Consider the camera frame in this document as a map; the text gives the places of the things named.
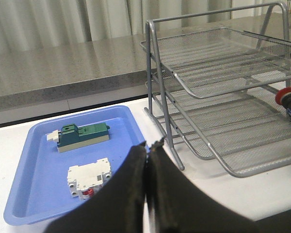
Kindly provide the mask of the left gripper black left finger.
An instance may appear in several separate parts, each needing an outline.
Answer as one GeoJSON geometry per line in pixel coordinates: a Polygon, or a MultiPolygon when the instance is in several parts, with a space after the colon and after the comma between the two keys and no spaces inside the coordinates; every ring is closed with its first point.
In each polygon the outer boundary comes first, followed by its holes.
{"type": "Polygon", "coordinates": [[[47,233],[141,233],[145,202],[145,143],[132,146],[111,179],[89,200],[51,222],[47,233]]]}

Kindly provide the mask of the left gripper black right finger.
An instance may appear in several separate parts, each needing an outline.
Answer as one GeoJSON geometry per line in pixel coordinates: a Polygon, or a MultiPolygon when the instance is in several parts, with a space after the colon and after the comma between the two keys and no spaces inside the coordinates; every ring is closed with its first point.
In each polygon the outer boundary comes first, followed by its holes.
{"type": "Polygon", "coordinates": [[[257,233],[256,223],[216,202],[171,161],[164,140],[150,147],[146,199],[153,233],[257,233]]]}

